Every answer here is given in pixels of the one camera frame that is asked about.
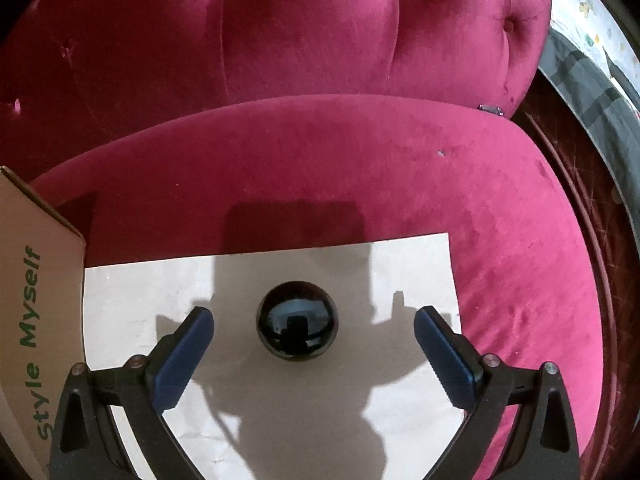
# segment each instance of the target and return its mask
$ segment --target black sphere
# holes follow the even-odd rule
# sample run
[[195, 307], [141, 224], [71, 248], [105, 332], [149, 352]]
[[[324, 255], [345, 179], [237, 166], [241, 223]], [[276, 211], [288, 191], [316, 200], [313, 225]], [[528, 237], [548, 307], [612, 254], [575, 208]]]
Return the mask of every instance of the black sphere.
[[262, 300], [258, 335], [275, 355], [289, 361], [318, 357], [334, 342], [338, 313], [329, 295], [307, 282], [287, 282]]

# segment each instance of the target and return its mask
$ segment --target velvet cushion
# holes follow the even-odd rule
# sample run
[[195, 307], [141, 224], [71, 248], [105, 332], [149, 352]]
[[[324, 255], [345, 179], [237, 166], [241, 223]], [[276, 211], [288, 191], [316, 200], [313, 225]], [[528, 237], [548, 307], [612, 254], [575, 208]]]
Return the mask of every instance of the velvet cushion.
[[286, 95], [388, 94], [509, 116], [550, 3], [35, 0], [0, 48], [1, 162], [31, 179], [167, 120]]
[[88, 266], [448, 232], [465, 334], [510, 365], [557, 362], [580, 449], [591, 436], [590, 258], [551, 168], [504, 118], [384, 96], [270, 99], [160, 124], [33, 185], [85, 231]]

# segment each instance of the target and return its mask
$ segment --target tufted backrest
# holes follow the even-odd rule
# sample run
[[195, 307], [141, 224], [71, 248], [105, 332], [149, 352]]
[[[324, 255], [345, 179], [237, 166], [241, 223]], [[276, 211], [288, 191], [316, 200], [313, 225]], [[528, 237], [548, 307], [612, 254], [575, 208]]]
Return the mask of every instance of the tufted backrest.
[[[0, 48], [2, 162], [25, 178], [194, 112], [372, 93], [524, 97], [551, 0], [35, 0]], [[25, 153], [24, 139], [38, 149]]]

